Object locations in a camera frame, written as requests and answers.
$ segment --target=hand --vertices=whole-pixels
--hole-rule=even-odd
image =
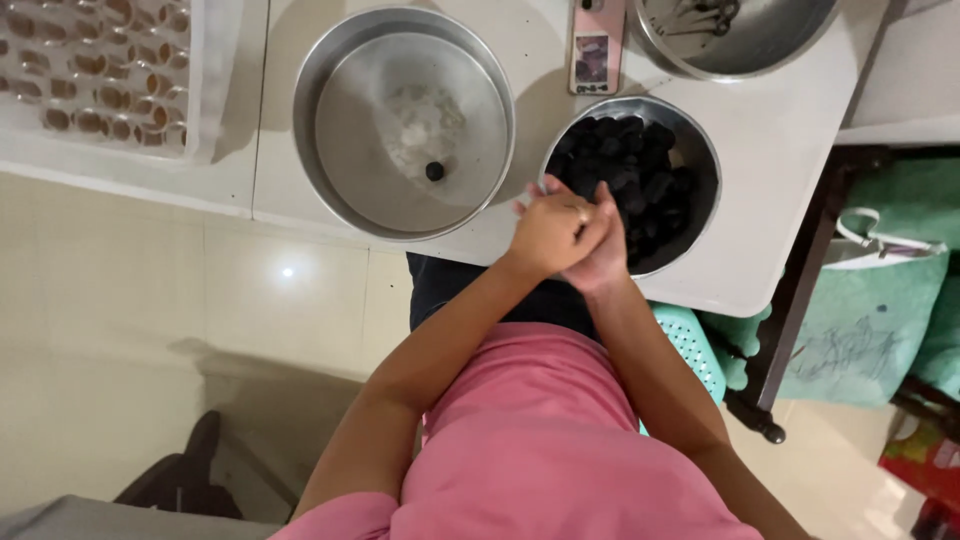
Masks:
[[[517,202],[514,210],[520,221],[506,257],[540,281],[589,255],[607,236],[611,221],[610,207],[598,211],[572,192],[535,197],[529,207]]]
[[[573,195],[570,188],[553,176],[545,176],[543,184],[546,186],[547,193]],[[556,196],[544,193],[536,184],[527,185],[527,193],[534,201],[544,197]],[[609,226],[600,242],[588,256],[562,272],[566,280],[577,287],[577,290],[585,296],[622,282],[624,276],[629,277],[627,272],[627,242],[623,230],[623,221],[616,211],[616,202],[613,200],[606,182],[601,182],[597,186],[595,199],[599,211],[609,216]],[[518,215],[523,214],[523,205],[520,202],[514,202],[514,212]]]

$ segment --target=dark ball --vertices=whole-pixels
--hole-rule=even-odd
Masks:
[[[444,166],[439,161],[431,161],[426,165],[426,177],[430,182],[438,182],[444,178]]]

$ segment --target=white bag handle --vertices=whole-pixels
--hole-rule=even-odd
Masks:
[[[858,215],[870,218],[873,223],[867,226],[865,235],[854,233],[843,224],[843,218],[848,215]],[[880,223],[880,212],[874,209],[852,208],[844,209],[837,218],[837,232],[849,241],[856,243],[862,248],[876,247],[881,258],[885,257],[891,247],[903,247],[915,250],[922,250],[930,254],[940,254],[947,250],[947,246],[942,243],[929,243],[921,240],[912,240],[910,238],[901,238],[892,234],[874,233],[874,229]]]

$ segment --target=person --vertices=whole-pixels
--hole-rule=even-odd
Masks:
[[[489,268],[408,256],[412,331],[274,538],[809,538],[631,280],[609,188],[544,185]]]

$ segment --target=pink shirt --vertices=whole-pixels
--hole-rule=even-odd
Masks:
[[[497,325],[424,427],[402,504],[345,495],[274,538],[761,540],[689,459],[637,432],[606,350],[574,331]]]

